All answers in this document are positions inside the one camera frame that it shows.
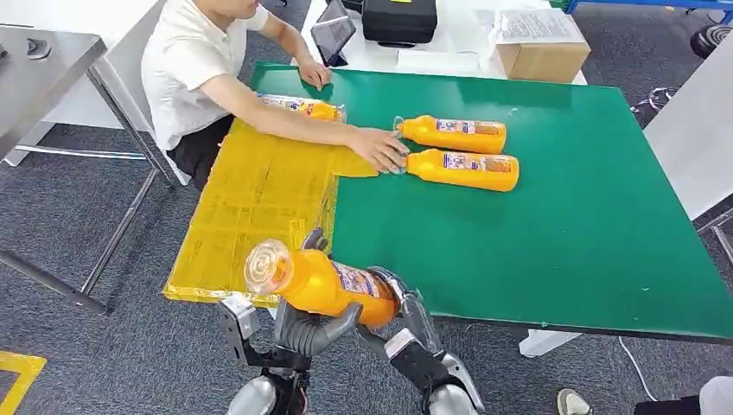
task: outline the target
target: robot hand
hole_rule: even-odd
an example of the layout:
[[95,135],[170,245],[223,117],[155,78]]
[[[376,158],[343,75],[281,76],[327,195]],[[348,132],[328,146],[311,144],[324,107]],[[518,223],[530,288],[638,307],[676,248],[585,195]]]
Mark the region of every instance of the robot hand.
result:
[[[303,249],[325,249],[323,230],[316,229]],[[225,311],[224,330],[240,365],[262,367],[260,376],[244,385],[229,405],[227,415],[300,415],[308,406],[310,359],[344,333],[353,330],[363,307],[351,303],[329,322],[296,310],[283,299],[277,307],[272,347],[259,353],[250,338],[260,326],[254,305],[241,293],[220,302]]]
[[399,301],[399,314],[407,327],[385,340],[358,325],[361,340],[377,355],[388,359],[422,393],[423,413],[483,413],[484,406],[474,382],[463,363],[441,345],[420,293],[407,290],[397,275],[382,267],[373,266],[368,270],[392,287]]

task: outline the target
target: green table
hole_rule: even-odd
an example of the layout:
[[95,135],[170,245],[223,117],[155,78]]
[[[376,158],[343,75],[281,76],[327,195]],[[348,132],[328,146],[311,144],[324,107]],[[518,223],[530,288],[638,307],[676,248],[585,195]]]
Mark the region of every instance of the green table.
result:
[[335,259],[395,271],[431,313],[733,344],[733,297],[618,89],[337,70],[318,93],[272,65],[252,87],[345,104],[360,126],[421,114],[507,124],[520,163],[510,193],[340,180]]

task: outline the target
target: plastic bottle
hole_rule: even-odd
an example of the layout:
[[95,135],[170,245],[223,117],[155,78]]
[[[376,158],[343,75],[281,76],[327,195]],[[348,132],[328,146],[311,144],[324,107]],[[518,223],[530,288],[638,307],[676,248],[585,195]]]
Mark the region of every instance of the plastic bottle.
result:
[[346,122],[346,107],[344,105],[336,106],[319,99],[286,97],[284,95],[270,95],[269,93],[258,93],[257,96],[268,105],[300,111],[312,118]]
[[325,316],[361,303],[359,321],[372,327],[389,323],[398,311],[392,290],[370,272],[333,262],[316,249],[290,251],[277,239],[250,252],[245,281],[253,293],[279,294],[296,309]]
[[405,138],[422,145],[483,154],[501,154],[507,127],[488,121],[462,121],[423,115],[412,119],[396,117],[394,127]]
[[508,192],[519,180],[519,160],[430,149],[407,156],[407,172],[428,182]]

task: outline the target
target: man's arm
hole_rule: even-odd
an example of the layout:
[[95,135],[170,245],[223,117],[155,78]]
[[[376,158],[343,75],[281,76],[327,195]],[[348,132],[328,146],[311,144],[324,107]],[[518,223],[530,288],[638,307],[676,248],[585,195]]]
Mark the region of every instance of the man's arm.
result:
[[277,16],[269,14],[267,22],[259,33],[279,43],[285,52],[295,58],[301,78],[315,86],[317,90],[321,91],[331,82],[331,71],[313,59],[308,45],[305,44],[305,40],[296,28],[283,22]]
[[217,105],[264,134],[307,143],[346,145],[385,173],[398,173],[405,165],[400,153],[406,154],[409,150],[391,132],[310,118],[300,112],[267,105],[228,73],[207,80],[201,90]]

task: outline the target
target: gray carpet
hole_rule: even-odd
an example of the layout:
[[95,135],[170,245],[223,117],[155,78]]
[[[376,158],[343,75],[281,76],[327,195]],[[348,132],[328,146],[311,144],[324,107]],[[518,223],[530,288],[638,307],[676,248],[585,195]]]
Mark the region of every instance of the gray carpet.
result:
[[[302,24],[307,2],[292,0],[286,9],[274,3],[266,4],[286,21]],[[681,84],[700,62],[687,38],[707,24],[703,13],[581,6],[576,18],[593,48],[585,66],[589,82],[620,86],[629,101],[656,86]],[[286,59],[253,36],[245,67]],[[245,70],[243,79],[248,77]],[[133,149],[122,131],[67,125],[55,126],[43,143]],[[145,162],[38,154],[20,168],[2,165],[0,246],[80,286],[146,173]],[[214,305],[171,302],[160,294],[197,198],[193,188],[171,191],[155,183],[93,293],[111,303],[109,316],[93,316],[0,267],[0,350],[48,359],[18,413],[226,411],[255,371],[234,366]],[[728,230],[733,233],[733,222]],[[731,284],[733,270],[717,242],[710,235],[704,240]],[[490,414],[552,414],[561,387],[577,389],[600,415],[630,414],[646,399],[614,337],[583,335],[530,360],[519,355],[521,335],[510,329],[458,322],[437,326],[449,349],[468,365]],[[733,369],[733,348],[643,339],[627,344],[661,399],[694,394],[710,377]],[[12,379],[0,376],[0,393]],[[353,336],[316,359],[309,403],[313,414],[418,413],[409,385]]]

